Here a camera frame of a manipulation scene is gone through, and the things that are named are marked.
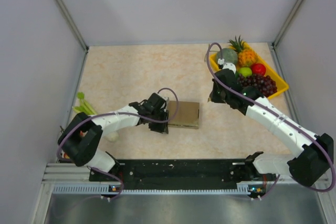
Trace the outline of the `brown cardboard express box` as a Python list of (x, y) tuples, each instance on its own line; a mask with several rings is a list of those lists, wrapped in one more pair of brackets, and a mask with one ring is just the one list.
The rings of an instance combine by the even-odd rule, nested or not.
[(198, 102), (178, 102), (178, 111), (176, 116), (173, 115), (177, 108), (176, 101), (170, 101), (167, 105), (167, 110), (169, 111), (169, 122), (168, 126), (171, 127), (181, 127), (181, 128), (199, 128), (199, 109), (200, 104)]

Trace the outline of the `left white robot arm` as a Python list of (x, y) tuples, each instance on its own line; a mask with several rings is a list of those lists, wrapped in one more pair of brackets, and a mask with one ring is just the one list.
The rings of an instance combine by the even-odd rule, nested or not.
[(166, 134), (168, 100), (153, 93), (140, 103), (132, 102), (113, 112), (101, 115), (80, 112), (58, 139), (58, 152), (64, 152), (76, 166), (99, 169), (107, 180), (114, 180), (119, 174), (119, 163), (112, 155), (98, 148), (101, 138), (141, 124), (148, 124), (151, 131)]

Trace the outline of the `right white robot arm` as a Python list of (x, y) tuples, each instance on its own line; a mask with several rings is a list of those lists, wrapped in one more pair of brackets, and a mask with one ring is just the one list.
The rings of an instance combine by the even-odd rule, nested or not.
[(289, 155), (256, 154), (245, 166), (248, 178), (256, 180), (263, 174), (286, 175), (310, 187), (330, 171), (332, 180), (326, 191), (335, 186), (333, 139), (329, 135), (316, 135), (288, 118), (254, 85), (241, 86), (232, 69), (222, 69), (212, 76), (213, 90), (209, 95), (212, 102), (225, 103), (257, 121), (290, 150)]

